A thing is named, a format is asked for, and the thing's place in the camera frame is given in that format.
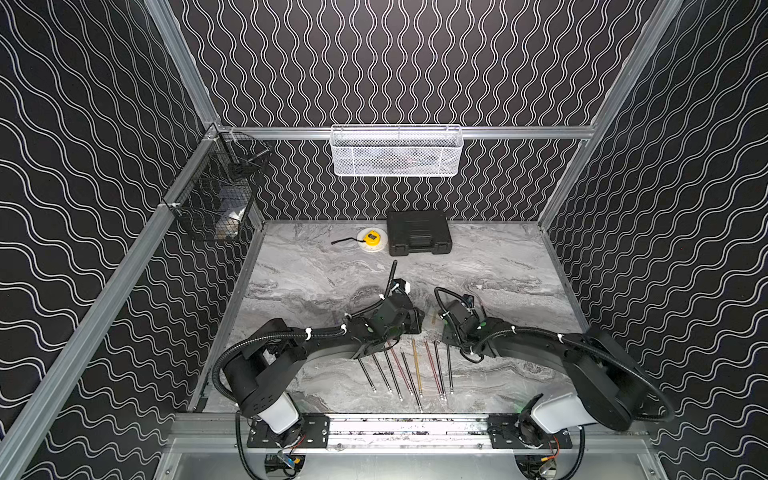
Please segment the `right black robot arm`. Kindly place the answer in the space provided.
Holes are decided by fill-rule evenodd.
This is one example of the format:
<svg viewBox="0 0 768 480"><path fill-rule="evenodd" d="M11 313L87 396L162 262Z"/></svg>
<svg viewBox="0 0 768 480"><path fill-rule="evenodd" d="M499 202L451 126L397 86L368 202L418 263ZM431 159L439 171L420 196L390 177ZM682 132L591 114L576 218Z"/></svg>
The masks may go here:
<svg viewBox="0 0 768 480"><path fill-rule="evenodd" d="M592 424L627 431L636 421L664 423L675 418L669 398L598 327L557 333L487 316L468 299L438 300L437 305L445 322L443 342L471 360L513 358L568 377L569 386L550 387L523 408L521 421L537 433Z"/></svg>

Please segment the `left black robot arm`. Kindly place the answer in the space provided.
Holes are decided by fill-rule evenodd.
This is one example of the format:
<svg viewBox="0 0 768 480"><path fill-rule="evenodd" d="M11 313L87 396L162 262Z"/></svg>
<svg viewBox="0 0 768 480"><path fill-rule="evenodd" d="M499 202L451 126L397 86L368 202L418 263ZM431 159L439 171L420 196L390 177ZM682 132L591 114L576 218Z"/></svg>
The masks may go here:
<svg viewBox="0 0 768 480"><path fill-rule="evenodd" d="M390 268L377 301L343 316L334 327L289 327L267 321L250 337L228 347L215 360L210 381L216 391L249 420L272 433L288 432L301 415L287 389L305 364L320 359L359 360L388 350L405 335L422 331L425 313L410 298L408 282Z"/></svg>

